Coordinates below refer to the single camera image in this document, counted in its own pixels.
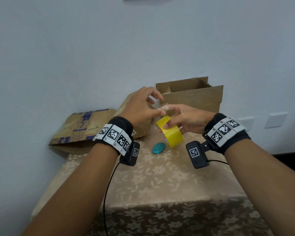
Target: hand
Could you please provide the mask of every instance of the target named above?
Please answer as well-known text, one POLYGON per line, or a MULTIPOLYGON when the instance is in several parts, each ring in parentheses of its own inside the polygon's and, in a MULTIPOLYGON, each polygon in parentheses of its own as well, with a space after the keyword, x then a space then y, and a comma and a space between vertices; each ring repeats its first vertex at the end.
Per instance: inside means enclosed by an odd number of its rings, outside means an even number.
POLYGON ((205 130, 205 126, 210 122, 215 113, 189 107, 184 104, 169 104, 168 110, 175 110, 176 114, 165 123, 164 129, 171 128, 175 125, 183 127, 180 129, 182 134, 186 132, 193 132, 202 134, 205 130))
POLYGON ((163 96, 155 88, 143 87, 131 96, 120 116, 129 120, 129 122, 132 123, 134 127, 137 127, 151 118, 165 115, 166 112, 163 110, 150 109, 148 107, 147 102, 150 104, 155 104, 154 100, 149 97, 150 95, 156 99, 163 100, 163 96))

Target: forearm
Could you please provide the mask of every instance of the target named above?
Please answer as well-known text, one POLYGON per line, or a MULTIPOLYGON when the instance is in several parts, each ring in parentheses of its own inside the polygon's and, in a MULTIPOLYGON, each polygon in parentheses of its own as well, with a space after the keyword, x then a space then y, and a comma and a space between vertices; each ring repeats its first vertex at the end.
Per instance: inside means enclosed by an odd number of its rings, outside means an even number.
POLYGON ((86 235, 104 198, 117 156, 111 146, 96 144, 23 236, 86 235))
POLYGON ((238 182, 276 235, 295 235, 295 172, 249 139, 227 149, 238 182))

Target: beige tablecloth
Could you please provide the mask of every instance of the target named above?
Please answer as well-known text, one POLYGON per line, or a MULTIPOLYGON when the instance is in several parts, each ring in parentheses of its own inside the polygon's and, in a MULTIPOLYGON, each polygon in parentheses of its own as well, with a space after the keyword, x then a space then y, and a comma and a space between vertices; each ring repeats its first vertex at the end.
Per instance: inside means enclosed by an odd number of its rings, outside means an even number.
MULTIPOLYGON (((152 147, 163 142, 153 124, 140 140, 134 167, 119 165, 106 199, 110 235, 273 235, 253 208, 229 166, 210 162, 194 169, 185 149, 188 142, 203 142, 188 133, 184 142, 154 155, 152 147)), ((85 155, 69 155, 35 207, 35 217, 85 155)), ((225 161, 209 151, 208 159, 225 161)), ((89 235, 105 235, 102 207, 89 235)))

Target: yellow tape roll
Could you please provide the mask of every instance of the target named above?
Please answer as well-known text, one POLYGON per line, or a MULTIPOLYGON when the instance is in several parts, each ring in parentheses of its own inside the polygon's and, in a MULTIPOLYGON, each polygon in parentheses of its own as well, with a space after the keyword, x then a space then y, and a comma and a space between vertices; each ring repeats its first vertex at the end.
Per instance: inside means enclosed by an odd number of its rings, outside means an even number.
POLYGON ((169 128, 169 129, 164 129, 163 126, 165 123, 167 123, 170 119, 170 116, 165 116, 161 120, 157 121, 156 124, 159 126, 159 128, 162 130, 164 133, 170 147, 175 147, 179 143, 181 143, 184 139, 182 137, 182 134, 177 127, 177 125, 169 128))

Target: tape roll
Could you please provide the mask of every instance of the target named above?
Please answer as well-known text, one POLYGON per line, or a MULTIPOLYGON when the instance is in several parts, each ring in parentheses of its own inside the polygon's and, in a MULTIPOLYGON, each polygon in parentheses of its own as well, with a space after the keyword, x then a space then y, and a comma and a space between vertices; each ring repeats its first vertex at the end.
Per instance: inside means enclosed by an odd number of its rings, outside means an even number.
POLYGON ((164 124, 167 123, 169 121, 169 119, 170 119, 170 116, 165 116, 162 119, 158 120, 156 122, 156 124, 162 130, 170 147, 175 147, 179 143, 181 143, 184 139, 183 139, 182 134, 181 134, 179 128, 177 127, 177 125, 169 128, 169 129, 163 128, 164 124))

